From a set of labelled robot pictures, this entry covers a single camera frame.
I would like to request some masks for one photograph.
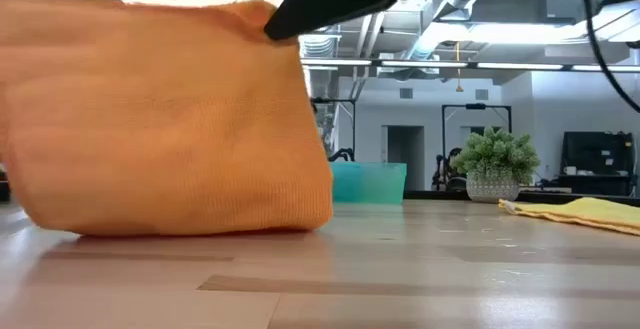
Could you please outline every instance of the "green plant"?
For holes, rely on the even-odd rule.
[[[540,165],[536,151],[526,134],[515,139],[513,135],[491,127],[484,136],[472,133],[462,152],[453,160],[460,173],[473,173],[480,179],[513,178],[528,184],[535,168]]]

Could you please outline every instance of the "yellow cloth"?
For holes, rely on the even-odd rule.
[[[0,0],[0,156],[40,226],[92,235],[313,229],[331,172],[274,8]]]
[[[499,205],[515,215],[640,235],[640,208],[607,200],[582,198],[564,205],[522,204],[500,200]]]

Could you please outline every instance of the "white planter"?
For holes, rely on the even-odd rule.
[[[467,177],[467,194],[473,201],[497,203],[498,199],[516,200],[520,185],[512,178],[497,180],[478,179],[473,173]]]

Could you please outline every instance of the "teal plastic bin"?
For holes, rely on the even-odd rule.
[[[406,164],[332,162],[333,201],[401,204]]]

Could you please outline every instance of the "wooden table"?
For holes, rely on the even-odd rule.
[[[640,238],[409,201],[313,233],[100,240],[0,207],[0,328],[637,329]]]

